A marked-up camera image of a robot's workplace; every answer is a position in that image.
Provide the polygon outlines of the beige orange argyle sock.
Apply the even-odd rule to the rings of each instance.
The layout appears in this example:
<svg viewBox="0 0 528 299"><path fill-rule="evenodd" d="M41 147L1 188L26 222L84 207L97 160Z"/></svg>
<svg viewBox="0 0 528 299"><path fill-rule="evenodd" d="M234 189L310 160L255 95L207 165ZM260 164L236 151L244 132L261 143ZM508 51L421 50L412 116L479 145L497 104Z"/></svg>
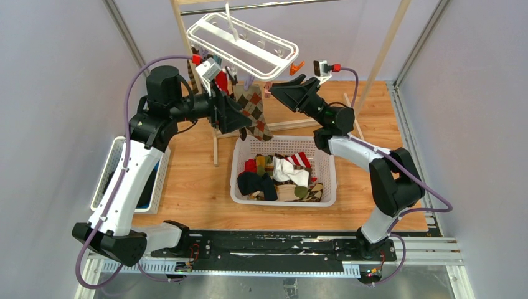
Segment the beige orange argyle sock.
<svg viewBox="0 0 528 299"><path fill-rule="evenodd" d="M269 141L273 138L264 116L262 91L258 85L253 84L248 91L242 84L233 87L235 101L242 107L243 114L252 120L247 129L247 136L251 135L259 141Z"/></svg>

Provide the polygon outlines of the brown striped sock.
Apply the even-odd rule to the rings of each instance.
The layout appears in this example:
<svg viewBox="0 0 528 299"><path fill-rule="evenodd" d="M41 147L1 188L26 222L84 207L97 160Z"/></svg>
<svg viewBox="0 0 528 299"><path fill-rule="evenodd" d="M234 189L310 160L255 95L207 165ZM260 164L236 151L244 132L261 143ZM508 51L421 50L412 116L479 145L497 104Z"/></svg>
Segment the brown striped sock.
<svg viewBox="0 0 528 299"><path fill-rule="evenodd" d="M186 64L187 64L187 73L188 73L188 76L189 76L189 81L190 81L190 85L191 85L191 88L192 88L192 92L193 93L198 93L199 89L198 89L198 86L197 86L196 78L195 78L194 73L193 73L193 68L192 68L191 61L187 60Z"/></svg>

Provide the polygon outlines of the white plastic clip hanger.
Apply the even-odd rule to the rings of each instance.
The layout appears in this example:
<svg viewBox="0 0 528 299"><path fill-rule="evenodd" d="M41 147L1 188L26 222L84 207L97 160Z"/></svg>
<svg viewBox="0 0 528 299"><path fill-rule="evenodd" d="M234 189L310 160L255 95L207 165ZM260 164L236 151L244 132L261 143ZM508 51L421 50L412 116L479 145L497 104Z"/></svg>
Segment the white plastic clip hanger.
<svg viewBox="0 0 528 299"><path fill-rule="evenodd" d="M202 16L186 34L191 44L265 82L277 79L299 56L294 42L233 17L228 1L220 12Z"/></svg>

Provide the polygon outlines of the brown argyle sock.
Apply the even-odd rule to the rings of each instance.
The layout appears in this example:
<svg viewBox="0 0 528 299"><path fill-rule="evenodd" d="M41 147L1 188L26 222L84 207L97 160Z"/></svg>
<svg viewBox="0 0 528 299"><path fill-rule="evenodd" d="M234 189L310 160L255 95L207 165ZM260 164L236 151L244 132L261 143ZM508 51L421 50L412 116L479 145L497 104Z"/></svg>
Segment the brown argyle sock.
<svg viewBox="0 0 528 299"><path fill-rule="evenodd" d="M242 141L245 141L247 139L247 129L246 128L239 129L239 138Z"/></svg>

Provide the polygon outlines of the red christmas sock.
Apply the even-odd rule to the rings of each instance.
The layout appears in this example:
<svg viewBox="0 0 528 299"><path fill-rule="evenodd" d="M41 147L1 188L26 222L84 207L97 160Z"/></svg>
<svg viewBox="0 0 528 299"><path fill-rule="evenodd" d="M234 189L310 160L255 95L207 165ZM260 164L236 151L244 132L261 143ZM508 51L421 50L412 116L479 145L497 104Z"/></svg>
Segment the red christmas sock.
<svg viewBox="0 0 528 299"><path fill-rule="evenodd" d="M227 74L224 71L221 70L216 75L215 83L216 83L216 86L219 88L219 90L229 95Z"/></svg>

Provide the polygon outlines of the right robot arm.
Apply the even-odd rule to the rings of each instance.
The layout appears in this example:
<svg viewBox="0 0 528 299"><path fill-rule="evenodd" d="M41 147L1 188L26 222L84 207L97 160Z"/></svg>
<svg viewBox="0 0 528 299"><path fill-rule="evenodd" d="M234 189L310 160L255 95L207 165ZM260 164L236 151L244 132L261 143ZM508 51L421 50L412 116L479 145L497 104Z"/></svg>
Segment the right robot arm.
<svg viewBox="0 0 528 299"><path fill-rule="evenodd" d="M314 131L316 147L348 160L370 176L374 210L359 228L357 254L374 258L403 211L413 207L424 195L415 163L405 148L387 149L352 135L355 113L343 103L328 103L318 95L320 81L305 75L283 83L274 83L269 91L285 107L314 119L320 128Z"/></svg>

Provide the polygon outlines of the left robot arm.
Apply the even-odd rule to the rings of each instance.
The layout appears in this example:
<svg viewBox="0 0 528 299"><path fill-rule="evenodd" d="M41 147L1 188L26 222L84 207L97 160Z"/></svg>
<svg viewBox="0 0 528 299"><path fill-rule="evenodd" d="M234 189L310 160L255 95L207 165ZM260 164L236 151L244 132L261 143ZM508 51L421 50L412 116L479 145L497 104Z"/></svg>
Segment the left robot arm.
<svg viewBox="0 0 528 299"><path fill-rule="evenodd" d="M88 248L127 267L145 253L168 249L176 257L190 252L188 228L174 221L153 227L133 228L138 201L153 171L161 167L170 140L183 121L209 120L222 133L248 126L251 121L221 90L216 78L221 67L212 60L196 67L204 93L183 95L188 83L171 65L152 69L146 79L147 94L136 114L128 119L128 131L120 160L100 206L86 222L74 225L72 235Z"/></svg>

